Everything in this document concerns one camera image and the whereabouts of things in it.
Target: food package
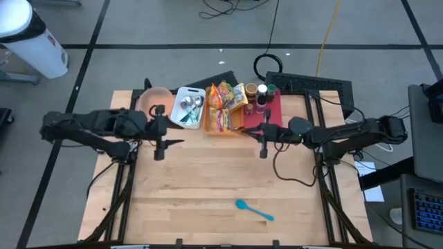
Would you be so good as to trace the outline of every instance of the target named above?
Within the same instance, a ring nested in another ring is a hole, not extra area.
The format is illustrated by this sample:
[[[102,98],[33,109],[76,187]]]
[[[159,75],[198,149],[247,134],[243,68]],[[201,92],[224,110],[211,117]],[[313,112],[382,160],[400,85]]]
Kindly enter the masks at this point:
[[[208,97],[208,104],[209,104],[209,107],[212,107],[214,109],[223,108],[222,97],[220,97],[219,91],[217,90],[217,87],[215,86],[214,83],[210,88],[210,93],[209,93],[209,97]]]
[[[226,107],[229,113],[241,108],[245,104],[248,104],[248,98],[244,91],[244,84],[240,83],[233,87],[234,100]]]
[[[210,128],[214,132],[225,132],[230,128],[229,110],[209,108]]]
[[[234,99],[233,88],[225,80],[222,80],[217,90],[219,91],[224,108]]]

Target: red mat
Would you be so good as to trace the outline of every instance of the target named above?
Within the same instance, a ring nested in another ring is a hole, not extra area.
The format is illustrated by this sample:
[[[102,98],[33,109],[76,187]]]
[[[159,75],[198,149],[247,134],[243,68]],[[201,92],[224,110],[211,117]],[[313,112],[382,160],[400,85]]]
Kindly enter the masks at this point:
[[[270,124],[276,124],[283,127],[283,118],[282,118],[282,100],[280,97],[280,90],[277,89],[275,92],[274,101],[271,103],[266,103],[265,109],[271,110],[271,119],[269,120]],[[261,122],[264,122],[264,114],[258,114],[254,111],[254,113],[250,115],[244,114],[243,116],[243,127],[244,128],[252,128],[258,126]]]

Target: blue spoon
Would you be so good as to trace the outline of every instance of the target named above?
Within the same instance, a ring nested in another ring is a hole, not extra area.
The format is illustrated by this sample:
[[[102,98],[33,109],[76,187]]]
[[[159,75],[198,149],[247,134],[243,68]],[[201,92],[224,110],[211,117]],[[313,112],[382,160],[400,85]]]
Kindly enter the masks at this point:
[[[254,212],[256,214],[259,214],[259,215],[263,216],[264,218],[266,218],[266,219],[268,219],[270,221],[274,221],[274,216],[272,216],[270,214],[262,213],[262,212],[260,212],[258,210],[255,210],[255,209],[249,207],[248,204],[245,201],[243,201],[243,200],[236,200],[235,205],[237,206],[237,208],[239,208],[241,210],[250,210],[250,211],[252,211],[252,212]]]

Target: white container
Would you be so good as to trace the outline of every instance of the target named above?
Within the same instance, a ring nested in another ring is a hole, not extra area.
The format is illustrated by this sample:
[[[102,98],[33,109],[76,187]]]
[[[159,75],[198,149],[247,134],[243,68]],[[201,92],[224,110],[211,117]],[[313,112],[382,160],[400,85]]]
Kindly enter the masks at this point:
[[[177,97],[175,98],[174,107],[172,107],[171,120],[186,129],[198,129],[201,124],[201,115],[203,113],[204,105],[205,105],[205,94],[206,92],[203,89],[196,89],[192,87],[182,86],[177,91]],[[200,96],[203,99],[203,103],[199,108],[198,113],[198,122],[194,124],[190,124],[189,122],[181,122],[180,120],[188,114],[186,110],[181,108],[180,102],[185,96],[190,96],[191,98],[195,98],[196,96]]]
[[[48,79],[68,72],[68,54],[27,0],[0,0],[0,43]]]

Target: orange basket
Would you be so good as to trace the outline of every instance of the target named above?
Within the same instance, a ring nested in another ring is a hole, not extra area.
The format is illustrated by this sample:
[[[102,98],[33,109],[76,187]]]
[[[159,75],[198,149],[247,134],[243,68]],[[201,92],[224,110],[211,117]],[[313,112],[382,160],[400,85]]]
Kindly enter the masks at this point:
[[[210,128],[210,118],[209,118],[209,93],[210,87],[206,88],[206,97],[205,97],[205,107],[203,113],[203,132],[208,136],[241,136],[242,134],[239,131],[225,131],[225,132],[215,132]],[[243,127],[243,115],[244,110],[243,107],[235,110],[229,115],[230,118],[230,127],[231,129]]]

